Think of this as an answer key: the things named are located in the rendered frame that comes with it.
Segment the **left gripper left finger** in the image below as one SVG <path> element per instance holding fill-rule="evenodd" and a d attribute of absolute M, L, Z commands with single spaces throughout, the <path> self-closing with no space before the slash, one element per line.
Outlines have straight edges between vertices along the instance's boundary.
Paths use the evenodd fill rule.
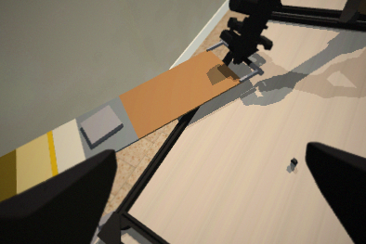
<path fill-rule="evenodd" d="M 0 202 L 0 244 L 91 244 L 117 172 L 114 149 Z"/>

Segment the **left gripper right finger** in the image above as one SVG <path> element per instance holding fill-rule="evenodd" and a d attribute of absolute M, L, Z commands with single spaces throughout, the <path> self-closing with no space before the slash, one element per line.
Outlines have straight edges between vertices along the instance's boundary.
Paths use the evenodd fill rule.
<path fill-rule="evenodd" d="M 306 164 L 354 244 L 366 244 L 366 158 L 308 142 Z"/>

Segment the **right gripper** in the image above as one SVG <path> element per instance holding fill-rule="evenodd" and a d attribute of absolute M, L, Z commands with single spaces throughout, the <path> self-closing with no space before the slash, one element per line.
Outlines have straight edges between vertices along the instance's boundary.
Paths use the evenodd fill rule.
<path fill-rule="evenodd" d="M 251 15 L 249 15 L 249 17 L 245 17 L 244 20 L 246 23 L 240 35 L 238 35 L 235 31 L 224 30 L 219 36 L 228 45 L 234 46 L 233 64 L 238 65 L 242 63 L 241 58 L 243 55 L 249 58 L 252 54 L 259 51 L 257 44 L 264 45 L 263 43 L 265 43 L 265 50 L 270 50 L 273 46 L 273 42 L 271 40 L 269 40 L 266 36 L 261 35 L 262 31 L 268 28 L 266 22 L 255 19 Z"/>

